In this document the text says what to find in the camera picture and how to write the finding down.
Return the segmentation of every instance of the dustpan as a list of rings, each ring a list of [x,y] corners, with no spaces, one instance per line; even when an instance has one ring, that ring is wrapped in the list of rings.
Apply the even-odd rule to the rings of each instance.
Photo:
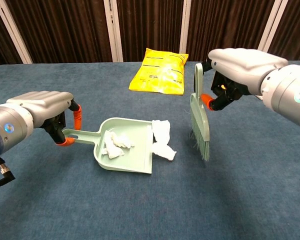
[[[124,155],[110,159],[102,154],[105,148],[105,131],[114,132],[117,136],[125,134],[134,147],[122,148]],[[113,117],[105,120],[98,132],[64,129],[66,137],[75,138],[75,143],[94,145],[93,154],[99,165],[112,171],[152,173],[152,122],[129,118]]]

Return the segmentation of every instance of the robotic hand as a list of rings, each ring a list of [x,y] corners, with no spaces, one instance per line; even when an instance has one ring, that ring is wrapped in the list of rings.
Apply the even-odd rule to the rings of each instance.
[[[266,107],[300,126],[300,65],[256,49],[226,48],[210,51],[202,66],[203,74],[215,69],[211,90],[217,98],[201,95],[209,110],[222,110],[242,95],[262,95]]]
[[[0,105],[0,155],[29,137],[36,128],[45,129],[59,146],[69,146],[74,138],[65,137],[65,110],[73,111],[74,128],[81,129],[81,106],[69,92],[32,91],[8,99]],[[15,179],[0,157],[3,178],[0,186]]]

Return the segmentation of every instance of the yellow bag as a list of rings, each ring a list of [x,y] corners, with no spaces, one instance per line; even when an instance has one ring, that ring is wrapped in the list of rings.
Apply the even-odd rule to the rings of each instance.
[[[142,65],[132,79],[129,90],[183,95],[184,65],[188,56],[147,48]]]

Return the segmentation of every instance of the broom handle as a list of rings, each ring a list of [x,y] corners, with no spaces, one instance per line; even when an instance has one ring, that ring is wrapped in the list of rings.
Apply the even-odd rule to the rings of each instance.
[[[204,87],[204,69],[201,63],[195,65],[195,98],[199,100]]]

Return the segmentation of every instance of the blue carpet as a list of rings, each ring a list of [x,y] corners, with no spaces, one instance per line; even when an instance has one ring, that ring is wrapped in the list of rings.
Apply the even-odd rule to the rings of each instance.
[[[169,120],[177,151],[172,162],[154,155],[151,175],[108,171],[92,145],[58,147],[36,129],[2,155],[16,180],[0,188],[0,240],[300,239],[300,127],[244,96],[207,112],[204,167],[189,139],[195,62],[185,66],[183,96],[129,91],[140,66],[0,66],[0,104],[29,91],[71,92],[82,130],[97,131],[111,117]],[[204,75],[208,93],[213,74]]]

